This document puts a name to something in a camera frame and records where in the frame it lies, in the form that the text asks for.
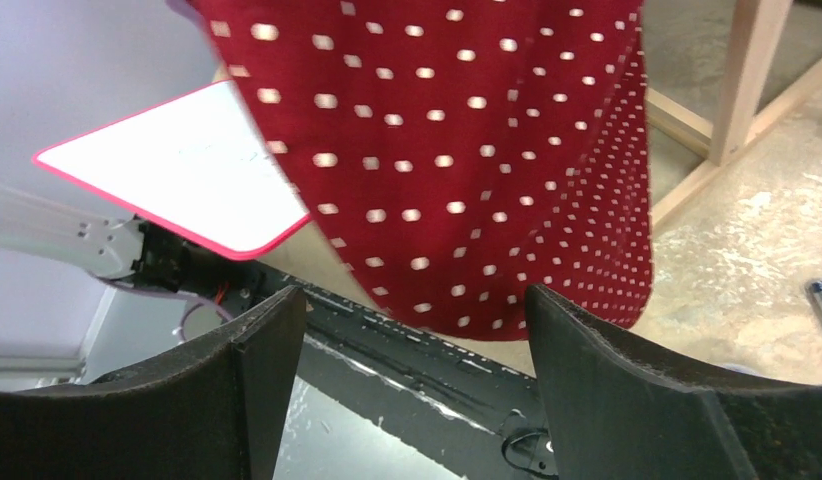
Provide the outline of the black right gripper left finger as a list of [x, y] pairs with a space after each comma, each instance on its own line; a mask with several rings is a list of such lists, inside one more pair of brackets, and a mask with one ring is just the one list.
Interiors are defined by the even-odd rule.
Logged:
[[287, 287], [87, 385], [0, 392], [0, 479], [269, 479], [306, 328]]

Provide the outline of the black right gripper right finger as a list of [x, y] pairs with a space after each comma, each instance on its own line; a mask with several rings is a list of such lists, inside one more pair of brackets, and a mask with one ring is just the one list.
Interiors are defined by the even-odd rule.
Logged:
[[542, 285], [529, 345], [563, 479], [822, 479], [822, 385], [741, 373]]

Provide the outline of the red polka dot skirt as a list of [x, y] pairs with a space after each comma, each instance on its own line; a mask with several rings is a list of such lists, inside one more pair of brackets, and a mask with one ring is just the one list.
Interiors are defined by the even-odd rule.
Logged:
[[639, 1], [198, 1], [313, 222], [415, 328], [527, 335], [542, 284], [633, 326], [651, 292]]

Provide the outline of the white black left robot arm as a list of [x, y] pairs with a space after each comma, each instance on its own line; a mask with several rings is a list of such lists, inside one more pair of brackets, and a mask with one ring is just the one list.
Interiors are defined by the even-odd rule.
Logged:
[[254, 292], [253, 267], [142, 217], [110, 218], [0, 185], [0, 248], [77, 267], [135, 289], [223, 301]]

